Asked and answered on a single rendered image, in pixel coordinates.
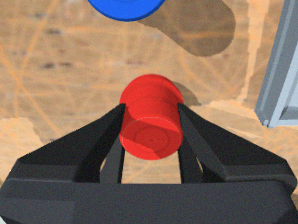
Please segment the grey bank of square funnels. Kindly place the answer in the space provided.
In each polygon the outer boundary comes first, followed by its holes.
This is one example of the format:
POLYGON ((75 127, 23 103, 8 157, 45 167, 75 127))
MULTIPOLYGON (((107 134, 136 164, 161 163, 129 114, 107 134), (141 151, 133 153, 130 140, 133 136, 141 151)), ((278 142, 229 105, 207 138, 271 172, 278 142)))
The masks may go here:
POLYGON ((254 112, 267 128, 298 126, 298 0, 284 0, 254 112))

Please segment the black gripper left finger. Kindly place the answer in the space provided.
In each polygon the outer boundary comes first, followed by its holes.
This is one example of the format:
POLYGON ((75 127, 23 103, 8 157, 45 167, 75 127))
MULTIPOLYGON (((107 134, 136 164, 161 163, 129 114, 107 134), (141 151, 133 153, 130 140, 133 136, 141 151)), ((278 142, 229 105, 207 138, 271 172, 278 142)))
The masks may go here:
POLYGON ((18 158, 6 179, 27 177, 121 183, 125 149, 120 142, 120 131, 125 105, 120 103, 96 121, 18 158))

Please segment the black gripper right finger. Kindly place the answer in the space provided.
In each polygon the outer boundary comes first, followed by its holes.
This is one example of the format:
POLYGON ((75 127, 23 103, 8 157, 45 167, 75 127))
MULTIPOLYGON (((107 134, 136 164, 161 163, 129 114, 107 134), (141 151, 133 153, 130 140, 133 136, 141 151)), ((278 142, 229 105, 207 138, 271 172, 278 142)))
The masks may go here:
POLYGON ((278 181, 292 195, 298 181, 286 159, 205 120, 183 103, 177 106, 183 132, 177 150, 181 183, 278 181))

